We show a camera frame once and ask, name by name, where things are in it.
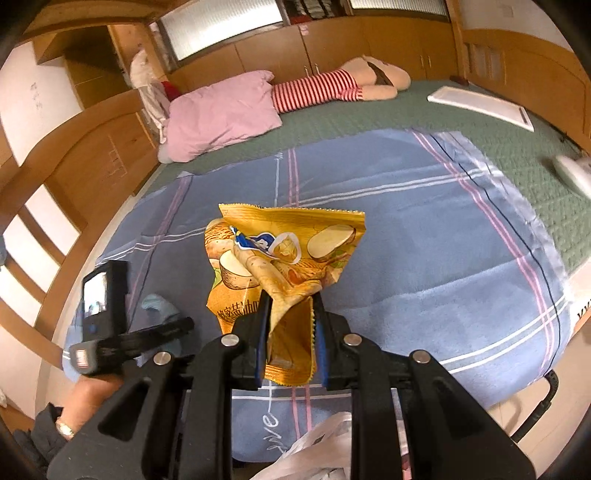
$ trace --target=metal screw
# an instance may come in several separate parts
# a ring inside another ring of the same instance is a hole
[[[361,344],[362,338],[356,333],[348,333],[343,338],[343,341],[349,346],[359,346]]]
[[[156,365],[166,365],[173,359],[173,356],[168,352],[158,352],[154,355],[154,363]]]
[[[427,364],[431,361],[431,355],[425,350],[417,350],[413,353],[413,360],[418,364]]]
[[[238,345],[239,341],[240,341],[240,339],[238,338],[238,335],[234,335],[233,333],[228,333],[227,335],[224,335],[222,337],[222,345],[223,346]]]

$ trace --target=white plastic bag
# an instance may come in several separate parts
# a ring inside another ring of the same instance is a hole
[[[402,425],[398,426],[399,432],[403,431]],[[349,412],[332,415],[251,480],[350,480],[351,429]],[[406,454],[405,436],[400,440],[402,453]],[[408,471],[404,478],[410,478]]]

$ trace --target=white wall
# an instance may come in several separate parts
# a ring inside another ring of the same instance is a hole
[[[0,327],[0,388],[16,408],[35,417],[41,358]]]
[[[525,33],[572,51],[560,30],[532,0],[460,0],[463,28]]]
[[[82,110],[62,60],[37,65],[33,43],[15,48],[0,70],[0,118],[14,158]]]
[[[82,110],[61,59],[37,65],[31,42],[15,48],[0,70],[0,118],[17,163],[54,128]],[[48,235],[65,253],[77,238],[63,214],[42,188],[27,203]],[[9,252],[29,276],[47,290],[57,265],[23,230],[18,218],[5,234]],[[0,297],[33,325],[39,303],[6,271],[0,270]],[[0,388],[26,415],[35,416],[41,358],[0,328]]]

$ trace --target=black mount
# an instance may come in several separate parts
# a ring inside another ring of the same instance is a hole
[[[262,385],[272,300],[196,356],[158,353],[84,425],[50,480],[230,480],[232,389]],[[488,413],[426,351],[384,352],[314,296],[327,390],[352,391],[352,480],[402,479],[397,388],[416,480],[527,480],[534,469]]]

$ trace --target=red striped fabric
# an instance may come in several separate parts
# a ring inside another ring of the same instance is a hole
[[[334,70],[274,85],[271,96],[278,113],[291,112],[331,100],[355,102],[363,99],[361,87],[345,70]]]

